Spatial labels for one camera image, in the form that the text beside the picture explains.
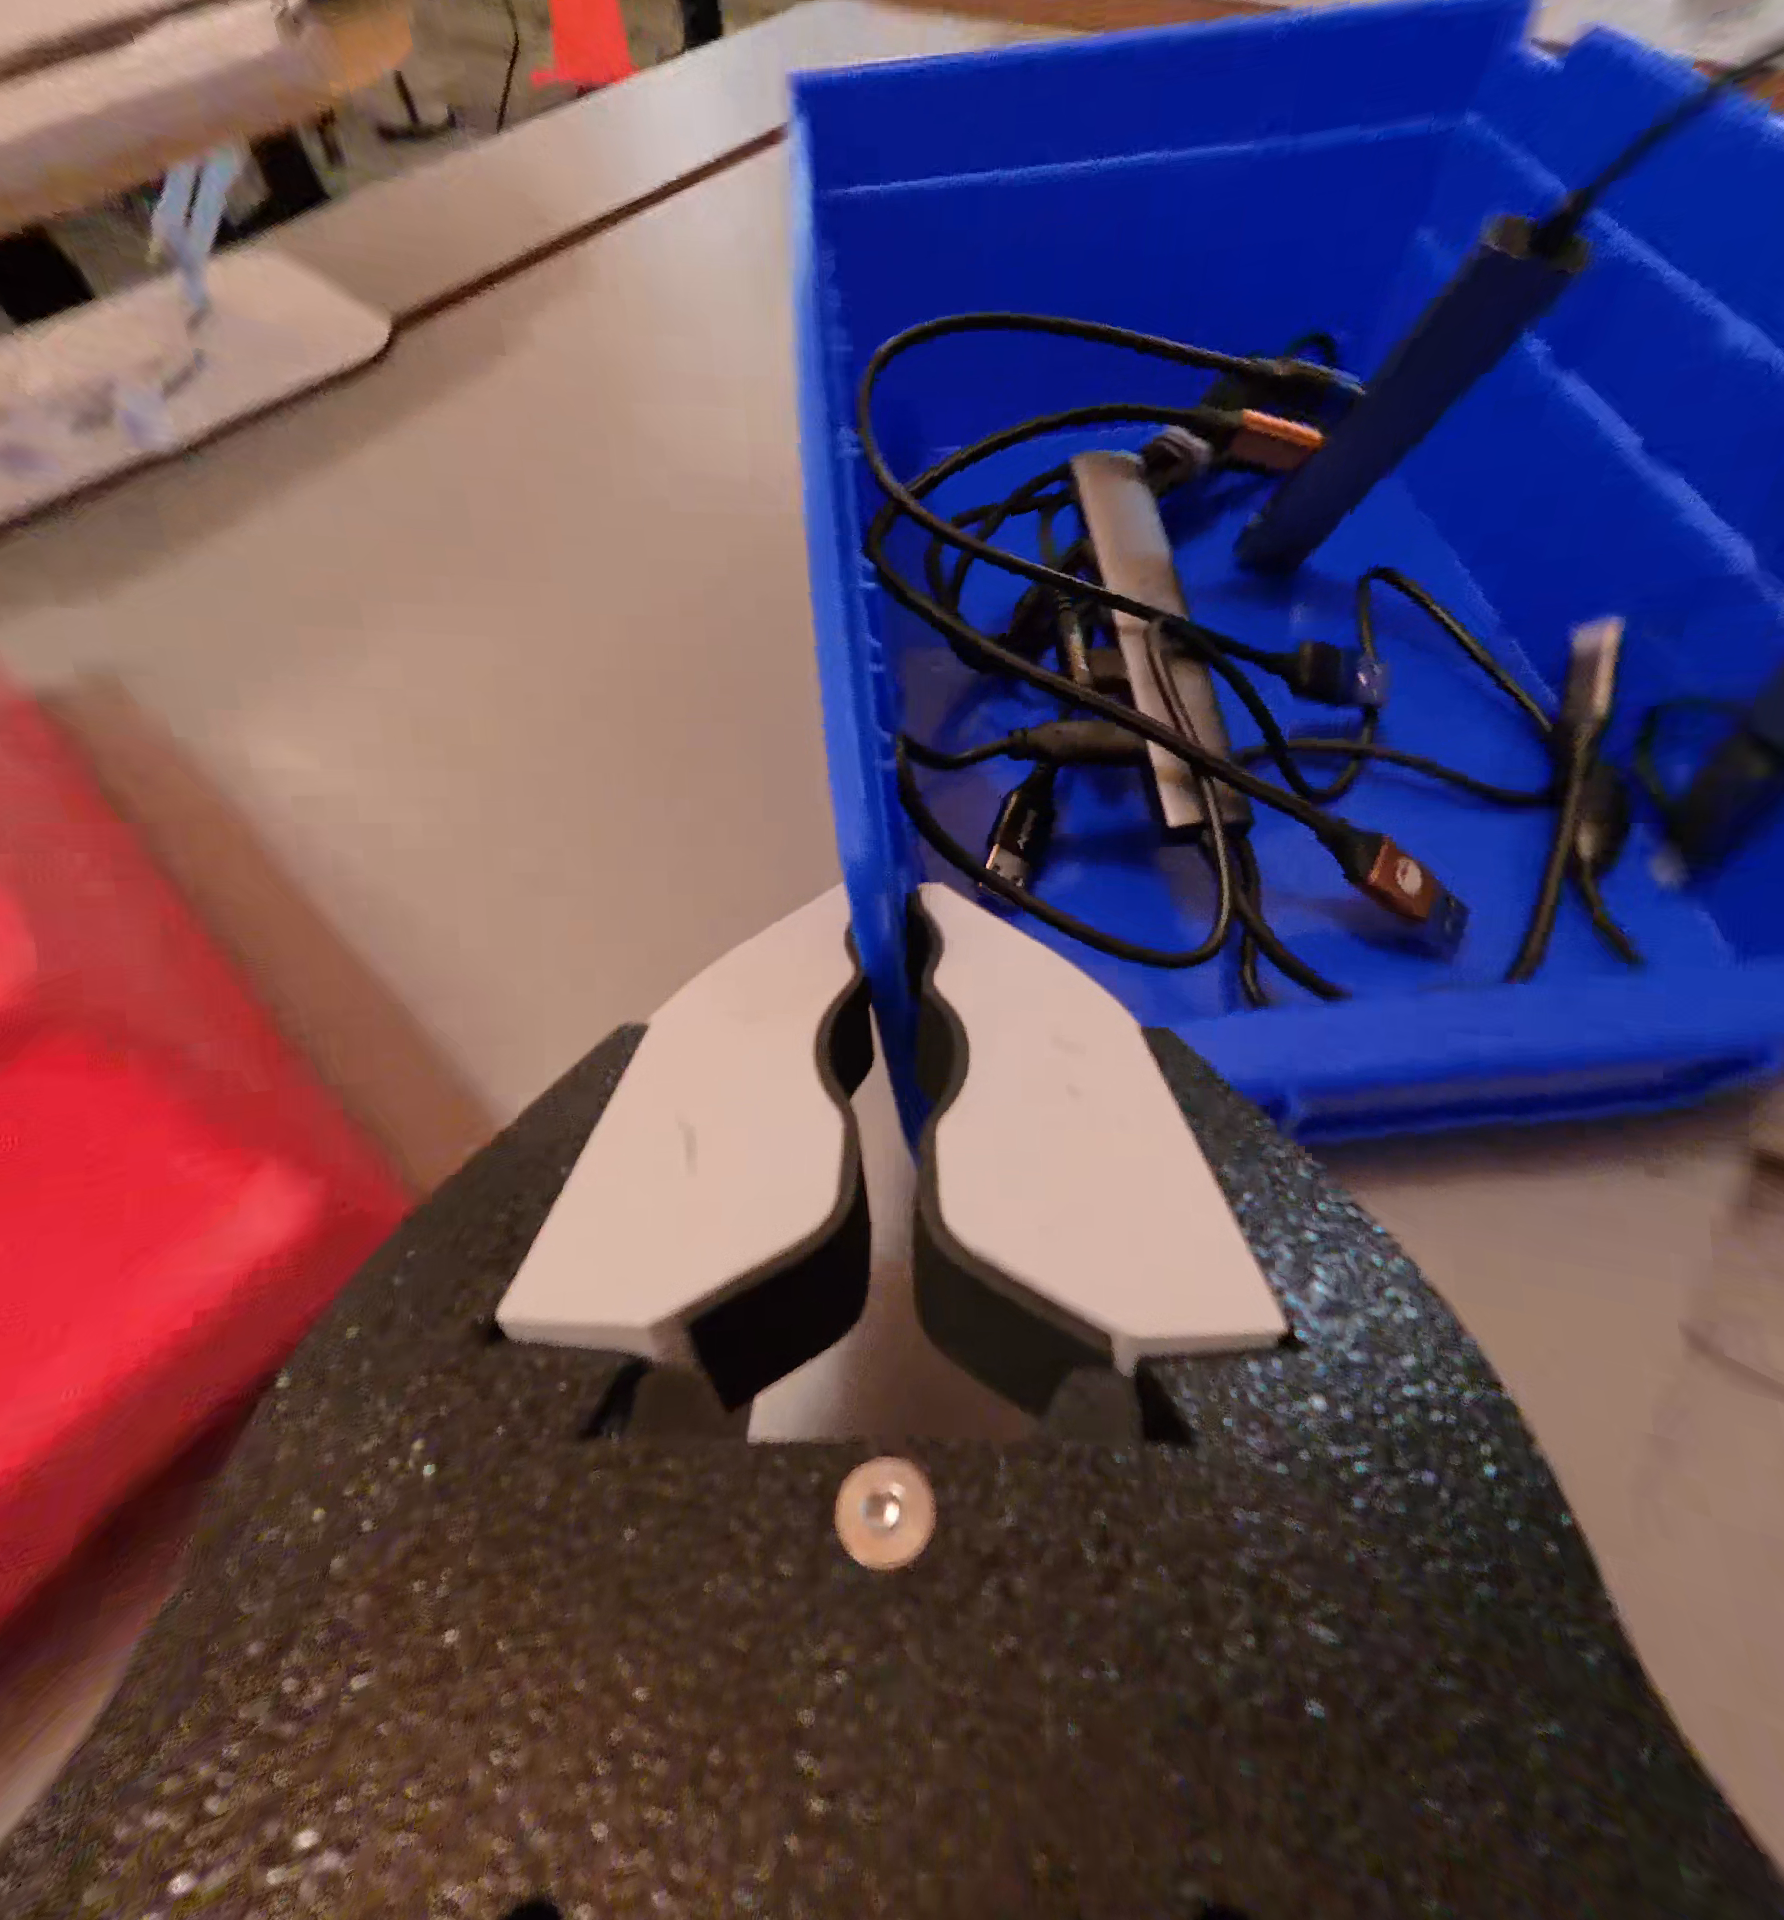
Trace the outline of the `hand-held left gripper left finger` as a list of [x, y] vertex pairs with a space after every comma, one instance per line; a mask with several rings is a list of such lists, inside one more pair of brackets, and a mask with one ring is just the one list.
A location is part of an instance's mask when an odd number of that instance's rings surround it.
[[842, 886], [722, 954], [639, 1032], [494, 1310], [741, 1410], [836, 1346], [871, 1289], [855, 1093], [871, 984]]

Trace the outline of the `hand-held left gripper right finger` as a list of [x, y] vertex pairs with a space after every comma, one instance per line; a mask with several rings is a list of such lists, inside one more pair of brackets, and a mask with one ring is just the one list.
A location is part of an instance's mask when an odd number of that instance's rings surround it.
[[1285, 1310], [1143, 1026], [943, 883], [907, 905], [913, 1294], [961, 1374], [1032, 1420], [1075, 1377], [1266, 1352]]

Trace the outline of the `red storage bin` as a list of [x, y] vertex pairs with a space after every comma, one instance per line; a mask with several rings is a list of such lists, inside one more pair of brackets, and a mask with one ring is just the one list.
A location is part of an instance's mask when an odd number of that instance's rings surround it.
[[0, 1632], [409, 1203], [0, 675]]

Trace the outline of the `grey usb hub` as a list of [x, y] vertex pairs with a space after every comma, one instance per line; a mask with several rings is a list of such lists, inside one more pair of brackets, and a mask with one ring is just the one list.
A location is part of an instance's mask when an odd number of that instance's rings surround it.
[[[1232, 733], [1217, 675], [1161, 627], [1161, 617], [1185, 617], [1188, 607], [1143, 468], [1130, 452], [1081, 452], [1071, 457], [1071, 489], [1097, 586], [1143, 607], [1143, 611], [1110, 607], [1130, 704], [1143, 718], [1192, 740], [1198, 750], [1227, 759]], [[1192, 835], [1227, 851], [1252, 830], [1252, 801], [1232, 785], [1159, 744], [1143, 744], [1143, 756], [1156, 811], [1174, 838]]]

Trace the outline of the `blue storage bin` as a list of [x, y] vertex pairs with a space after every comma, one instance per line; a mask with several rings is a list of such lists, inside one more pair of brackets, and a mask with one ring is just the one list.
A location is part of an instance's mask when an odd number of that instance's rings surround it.
[[[1702, 72], [1530, 4], [1376, 4], [791, 91], [830, 806], [907, 1139], [943, 883], [1295, 1139], [1647, 1116], [1784, 1081], [1784, 806], [1686, 876], [1659, 802], [1784, 660], [1784, 116], [1598, 191], [1576, 285], [1285, 578], [1239, 534], [1489, 220]], [[1159, 501], [1232, 756], [1143, 718], [1071, 457]], [[1174, 838], [1159, 744], [1252, 801]]]

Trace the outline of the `dark usb hub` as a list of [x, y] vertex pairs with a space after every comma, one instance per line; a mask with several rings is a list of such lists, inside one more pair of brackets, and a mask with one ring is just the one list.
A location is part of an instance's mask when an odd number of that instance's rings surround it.
[[1583, 214], [1499, 214], [1384, 358], [1318, 452], [1249, 523], [1234, 547], [1246, 573], [1300, 570], [1360, 501], [1437, 430], [1517, 340], [1550, 314], [1589, 262]]
[[1784, 660], [1737, 706], [1689, 783], [1663, 801], [1666, 844], [1686, 876], [1709, 876], [1784, 806]]

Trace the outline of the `orange-red plastic object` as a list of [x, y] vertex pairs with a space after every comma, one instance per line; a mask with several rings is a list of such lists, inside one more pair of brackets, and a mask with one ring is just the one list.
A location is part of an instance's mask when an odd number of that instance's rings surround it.
[[547, 59], [531, 72], [532, 91], [578, 94], [628, 81], [638, 64], [628, 49], [619, 4], [545, 4]]

